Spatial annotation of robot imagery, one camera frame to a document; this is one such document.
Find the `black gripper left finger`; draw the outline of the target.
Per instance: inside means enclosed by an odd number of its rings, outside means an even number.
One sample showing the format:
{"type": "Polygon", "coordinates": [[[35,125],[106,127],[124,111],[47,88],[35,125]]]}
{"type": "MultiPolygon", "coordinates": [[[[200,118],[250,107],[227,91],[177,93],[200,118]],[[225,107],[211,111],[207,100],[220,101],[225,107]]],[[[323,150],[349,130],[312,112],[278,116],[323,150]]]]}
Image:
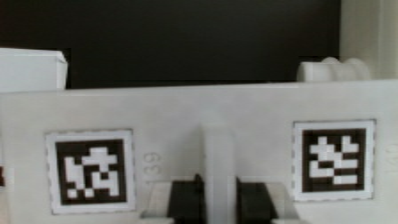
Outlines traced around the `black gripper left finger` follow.
{"type": "Polygon", "coordinates": [[[206,224],[204,181],[154,182],[140,224],[206,224]]]}

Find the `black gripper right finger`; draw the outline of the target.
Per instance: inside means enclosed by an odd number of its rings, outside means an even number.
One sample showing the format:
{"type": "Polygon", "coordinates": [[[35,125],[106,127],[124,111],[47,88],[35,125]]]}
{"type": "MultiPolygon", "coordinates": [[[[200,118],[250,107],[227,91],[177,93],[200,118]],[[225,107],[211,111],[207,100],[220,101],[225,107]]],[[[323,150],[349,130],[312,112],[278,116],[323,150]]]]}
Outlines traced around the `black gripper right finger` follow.
{"type": "Polygon", "coordinates": [[[302,224],[286,187],[280,183],[236,180],[236,223],[302,224]]]}

